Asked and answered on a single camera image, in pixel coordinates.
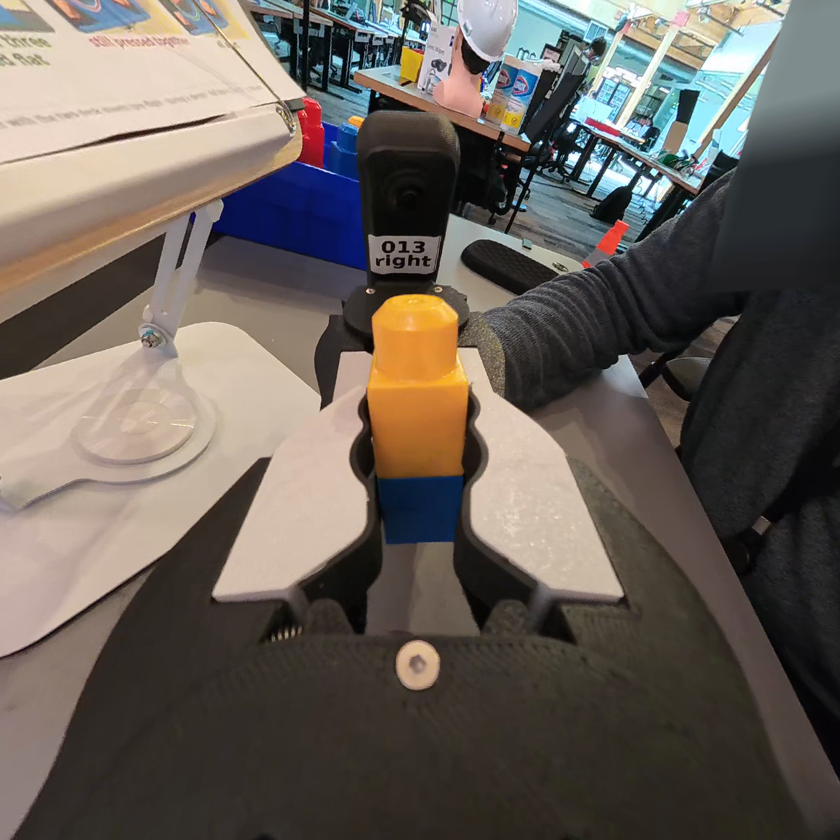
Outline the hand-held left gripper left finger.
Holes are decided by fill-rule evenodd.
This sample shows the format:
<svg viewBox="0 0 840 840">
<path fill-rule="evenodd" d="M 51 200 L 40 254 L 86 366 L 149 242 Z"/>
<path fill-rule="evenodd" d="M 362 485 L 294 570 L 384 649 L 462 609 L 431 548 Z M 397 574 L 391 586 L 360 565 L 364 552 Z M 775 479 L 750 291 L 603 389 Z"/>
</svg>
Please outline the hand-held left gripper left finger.
<svg viewBox="0 0 840 840">
<path fill-rule="evenodd" d="M 357 385 L 271 457 L 215 587 L 220 603 L 316 601 L 368 622 L 382 572 L 382 519 L 365 388 Z"/>
</svg>

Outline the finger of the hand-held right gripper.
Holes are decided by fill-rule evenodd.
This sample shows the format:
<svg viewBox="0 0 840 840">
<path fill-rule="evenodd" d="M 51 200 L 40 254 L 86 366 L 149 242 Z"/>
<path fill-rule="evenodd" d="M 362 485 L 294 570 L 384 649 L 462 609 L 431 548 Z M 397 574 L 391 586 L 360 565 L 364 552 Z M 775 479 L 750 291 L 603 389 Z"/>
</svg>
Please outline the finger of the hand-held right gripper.
<svg viewBox="0 0 840 840">
<path fill-rule="evenodd" d="M 344 351 L 339 357 L 338 408 L 358 412 L 364 403 L 373 356 L 364 351 Z"/>
<path fill-rule="evenodd" d="M 458 347 L 458 357 L 464 368 L 469 388 L 476 398 L 491 393 L 490 378 L 481 359 L 480 351 L 473 347 Z"/>
</svg>

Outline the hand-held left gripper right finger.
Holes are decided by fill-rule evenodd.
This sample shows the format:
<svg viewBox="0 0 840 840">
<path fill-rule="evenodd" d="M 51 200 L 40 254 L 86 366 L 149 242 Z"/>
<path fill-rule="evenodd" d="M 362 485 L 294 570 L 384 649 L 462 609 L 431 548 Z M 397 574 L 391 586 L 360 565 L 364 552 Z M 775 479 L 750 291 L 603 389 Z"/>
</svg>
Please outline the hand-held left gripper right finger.
<svg viewBox="0 0 840 840">
<path fill-rule="evenodd" d="M 624 598 L 564 450 L 488 385 L 470 389 L 463 468 L 458 580 L 478 622 L 503 601 L 544 624 L 560 603 Z"/>
</svg>

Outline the yellow building block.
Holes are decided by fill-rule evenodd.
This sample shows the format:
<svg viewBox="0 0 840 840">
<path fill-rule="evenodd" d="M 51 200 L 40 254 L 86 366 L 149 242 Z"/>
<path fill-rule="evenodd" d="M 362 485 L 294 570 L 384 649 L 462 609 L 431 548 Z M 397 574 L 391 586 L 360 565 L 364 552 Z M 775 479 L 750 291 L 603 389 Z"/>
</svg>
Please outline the yellow building block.
<svg viewBox="0 0 840 840">
<path fill-rule="evenodd" d="M 405 294 L 387 299 L 371 326 L 366 401 L 378 477 L 461 476 L 469 382 L 456 311 L 437 297 Z"/>
</svg>

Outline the blue plastic bin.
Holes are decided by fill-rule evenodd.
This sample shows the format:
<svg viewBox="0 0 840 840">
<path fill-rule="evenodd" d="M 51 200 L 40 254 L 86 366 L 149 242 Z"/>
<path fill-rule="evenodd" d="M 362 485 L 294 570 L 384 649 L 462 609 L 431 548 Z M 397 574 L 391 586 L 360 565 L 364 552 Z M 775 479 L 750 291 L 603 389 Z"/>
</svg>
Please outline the blue plastic bin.
<svg viewBox="0 0 840 840">
<path fill-rule="evenodd" d="M 215 233 L 366 268 L 359 181 L 289 164 L 226 197 Z"/>
</svg>

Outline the grey desk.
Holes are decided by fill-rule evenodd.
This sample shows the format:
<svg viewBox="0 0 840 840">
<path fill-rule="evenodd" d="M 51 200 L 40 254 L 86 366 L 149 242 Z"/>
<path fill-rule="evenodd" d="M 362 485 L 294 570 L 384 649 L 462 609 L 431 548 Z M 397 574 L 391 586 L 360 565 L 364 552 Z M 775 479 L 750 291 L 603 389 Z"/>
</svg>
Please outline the grey desk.
<svg viewBox="0 0 840 840">
<path fill-rule="evenodd" d="M 247 331 L 315 386 L 314 344 L 364 273 L 221 238 L 206 251 L 188 322 Z M 585 462 L 686 572 L 731 643 L 795 799 L 820 835 L 838 831 L 838 780 L 746 599 L 630 361 L 536 420 Z M 2 838 L 15 835 L 64 739 L 82 688 L 149 566 L 46 640 L 2 659 Z"/>
</svg>

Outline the wooden background table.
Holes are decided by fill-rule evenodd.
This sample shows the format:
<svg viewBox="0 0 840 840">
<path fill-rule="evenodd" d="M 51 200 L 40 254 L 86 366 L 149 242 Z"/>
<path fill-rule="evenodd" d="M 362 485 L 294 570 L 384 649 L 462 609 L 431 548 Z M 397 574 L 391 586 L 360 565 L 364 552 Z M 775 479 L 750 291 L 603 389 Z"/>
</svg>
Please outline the wooden background table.
<svg viewBox="0 0 840 840">
<path fill-rule="evenodd" d="M 531 142 L 525 135 L 518 135 L 501 130 L 501 127 L 482 118 L 471 118 L 464 113 L 447 109 L 437 103 L 432 94 L 420 91 L 415 82 L 400 83 L 399 67 L 385 66 L 368 70 L 356 70 L 353 82 L 367 89 L 370 96 L 369 110 L 376 110 L 380 100 L 394 100 L 410 109 L 438 113 L 451 123 L 473 134 L 499 142 L 502 146 L 525 154 L 531 148 Z"/>
</svg>

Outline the black wrist rest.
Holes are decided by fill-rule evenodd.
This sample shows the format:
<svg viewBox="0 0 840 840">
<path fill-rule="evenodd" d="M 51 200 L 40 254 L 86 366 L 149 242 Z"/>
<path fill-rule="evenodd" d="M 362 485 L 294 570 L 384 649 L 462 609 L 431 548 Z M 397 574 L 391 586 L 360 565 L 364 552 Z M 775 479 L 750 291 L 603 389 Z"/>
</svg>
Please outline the black wrist rest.
<svg viewBox="0 0 840 840">
<path fill-rule="evenodd" d="M 515 296 L 551 282 L 559 276 L 559 272 L 554 268 L 488 238 L 479 239 L 466 246 L 460 259 L 466 268 L 479 277 Z"/>
</svg>

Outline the wipes canister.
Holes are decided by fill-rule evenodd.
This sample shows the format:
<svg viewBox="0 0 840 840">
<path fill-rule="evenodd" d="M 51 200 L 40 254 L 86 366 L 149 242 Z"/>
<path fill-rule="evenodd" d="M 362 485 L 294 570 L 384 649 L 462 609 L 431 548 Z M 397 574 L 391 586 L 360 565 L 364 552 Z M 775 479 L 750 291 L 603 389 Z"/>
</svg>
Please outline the wipes canister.
<svg viewBox="0 0 840 840">
<path fill-rule="evenodd" d="M 523 131 L 524 121 L 532 98 L 539 83 L 542 65 L 512 58 L 503 67 L 507 69 L 508 84 L 503 92 L 507 94 L 507 103 L 500 126 L 502 131 L 518 134 Z"/>
<path fill-rule="evenodd" d="M 506 54 L 500 63 L 496 85 L 487 104 L 484 115 L 486 122 L 494 125 L 502 124 L 518 72 L 518 59 L 511 54 Z"/>
</svg>

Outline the white hard hat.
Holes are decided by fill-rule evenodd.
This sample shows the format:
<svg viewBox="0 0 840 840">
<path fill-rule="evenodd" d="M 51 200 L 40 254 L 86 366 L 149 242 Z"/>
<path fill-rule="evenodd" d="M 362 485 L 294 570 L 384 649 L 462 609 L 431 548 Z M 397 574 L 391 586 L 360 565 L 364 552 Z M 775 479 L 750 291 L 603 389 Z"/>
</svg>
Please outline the white hard hat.
<svg viewBox="0 0 840 840">
<path fill-rule="evenodd" d="M 457 1 L 458 28 L 467 46 L 492 63 L 505 54 L 518 19 L 518 1 Z"/>
</svg>

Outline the orange traffic cone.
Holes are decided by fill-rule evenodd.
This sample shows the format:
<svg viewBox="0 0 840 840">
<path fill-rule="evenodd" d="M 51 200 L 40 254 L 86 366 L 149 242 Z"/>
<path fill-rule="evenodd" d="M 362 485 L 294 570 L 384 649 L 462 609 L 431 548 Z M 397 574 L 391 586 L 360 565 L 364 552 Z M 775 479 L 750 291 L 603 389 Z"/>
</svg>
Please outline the orange traffic cone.
<svg viewBox="0 0 840 840">
<path fill-rule="evenodd" d="M 593 267 L 614 256 L 618 246 L 622 243 L 627 230 L 628 224 L 623 220 L 617 220 L 614 225 L 605 232 L 593 251 L 583 260 L 583 267 Z"/>
</svg>

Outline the black office chair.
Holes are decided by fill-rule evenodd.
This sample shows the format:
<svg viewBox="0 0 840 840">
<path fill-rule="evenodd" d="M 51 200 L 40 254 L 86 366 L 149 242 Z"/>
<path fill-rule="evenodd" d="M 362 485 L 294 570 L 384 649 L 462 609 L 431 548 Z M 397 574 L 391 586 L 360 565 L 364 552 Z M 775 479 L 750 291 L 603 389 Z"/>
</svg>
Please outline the black office chair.
<svg viewBox="0 0 840 840">
<path fill-rule="evenodd" d="M 637 375 L 643 388 L 662 379 L 679 399 L 690 403 L 710 366 L 711 359 L 663 353 L 647 364 Z"/>
</svg>

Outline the black backpack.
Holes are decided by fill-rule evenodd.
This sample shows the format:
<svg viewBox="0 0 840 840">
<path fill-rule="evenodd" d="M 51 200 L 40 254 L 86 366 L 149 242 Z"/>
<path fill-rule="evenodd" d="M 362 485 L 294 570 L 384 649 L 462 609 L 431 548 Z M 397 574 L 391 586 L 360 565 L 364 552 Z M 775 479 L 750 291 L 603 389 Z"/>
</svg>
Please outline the black backpack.
<svg viewBox="0 0 840 840">
<path fill-rule="evenodd" d="M 627 213 L 630 213 L 631 217 L 638 222 L 648 221 L 649 218 L 647 199 L 632 189 L 629 184 L 619 186 L 609 192 L 593 206 L 590 217 L 599 223 L 612 226 L 617 222 L 623 222 Z"/>
</svg>

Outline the person's torso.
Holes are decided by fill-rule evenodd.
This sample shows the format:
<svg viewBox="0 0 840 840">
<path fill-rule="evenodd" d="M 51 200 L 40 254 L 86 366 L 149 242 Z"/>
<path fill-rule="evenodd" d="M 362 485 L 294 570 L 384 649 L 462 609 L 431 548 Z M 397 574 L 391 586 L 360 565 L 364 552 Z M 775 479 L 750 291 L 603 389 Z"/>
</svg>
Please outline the person's torso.
<svg viewBox="0 0 840 840">
<path fill-rule="evenodd" d="M 750 293 L 681 458 L 838 771 L 838 286 Z"/>
</svg>

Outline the printed instruction sheet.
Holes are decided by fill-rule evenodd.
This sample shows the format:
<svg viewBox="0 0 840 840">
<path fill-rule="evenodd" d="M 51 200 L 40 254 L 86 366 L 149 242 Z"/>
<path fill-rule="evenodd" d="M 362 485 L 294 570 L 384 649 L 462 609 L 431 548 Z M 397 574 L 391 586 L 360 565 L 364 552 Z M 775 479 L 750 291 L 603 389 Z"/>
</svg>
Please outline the printed instruction sheet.
<svg viewBox="0 0 840 840">
<path fill-rule="evenodd" d="M 3 164 L 302 97 L 240 2 L 1 2 Z"/>
</svg>

